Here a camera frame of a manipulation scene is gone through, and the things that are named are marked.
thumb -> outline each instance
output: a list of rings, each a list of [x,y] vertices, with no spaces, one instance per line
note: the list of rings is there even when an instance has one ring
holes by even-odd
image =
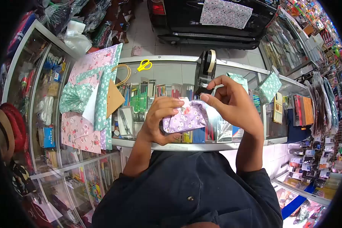
[[[164,144],[166,145],[168,143],[175,141],[176,139],[180,139],[181,135],[182,134],[180,134],[180,133],[173,133],[173,134],[169,134],[169,135],[165,136]]]
[[[226,105],[210,94],[203,93],[200,95],[200,99],[215,108],[220,114],[225,110]]]

gift box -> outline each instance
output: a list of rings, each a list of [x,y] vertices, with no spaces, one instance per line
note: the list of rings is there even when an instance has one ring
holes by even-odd
[[[255,89],[256,94],[260,97],[261,105],[269,104],[282,86],[279,79],[279,72],[274,66],[273,69],[274,71]]]
[[[187,97],[179,97],[185,104],[177,108],[174,116],[163,118],[163,129],[166,133],[187,132],[208,125],[208,115],[203,101],[189,101]]]

hand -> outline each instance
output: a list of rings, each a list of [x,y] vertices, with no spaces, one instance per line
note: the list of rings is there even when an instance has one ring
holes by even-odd
[[[183,105],[184,102],[177,98],[156,98],[147,113],[146,120],[144,121],[137,138],[142,138],[147,142],[155,142],[164,146],[181,137],[180,133],[173,133],[164,136],[159,129],[159,123],[163,117],[176,115],[178,110],[174,108],[181,107]]]
[[[213,89],[221,84],[224,86],[216,89],[214,97],[210,94],[201,94],[201,100],[214,107],[230,124],[242,128],[257,139],[263,139],[260,115],[246,90],[226,75],[213,79],[206,89]]]

forearm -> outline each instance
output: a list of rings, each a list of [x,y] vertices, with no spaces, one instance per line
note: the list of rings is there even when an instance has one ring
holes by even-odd
[[[237,151],[238,171],[251,172],[262,168],[263,135],[253,136],[245,132]]]
[[[126,176],[136,177],[150,165],[151,143],[142,134],[142,132],[138,133],[131,155],[124,167],[123,174]]]

adhesive tape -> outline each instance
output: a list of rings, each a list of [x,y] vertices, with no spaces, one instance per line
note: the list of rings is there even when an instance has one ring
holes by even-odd
[[[214,50],[212,50],[212,49],[210,49],[210,51],[211,51],[211,58],[210,58],[210,65],[209,65],[209,68],[208,68],[208,73],[211,73],[211,71],[213,70],[213,68],[214,68],[214,65],[215,65],[215,62],[216,62],[216,58],[217,58],[217,56],[216,56],[216,54],[215,54],[215,51]]]

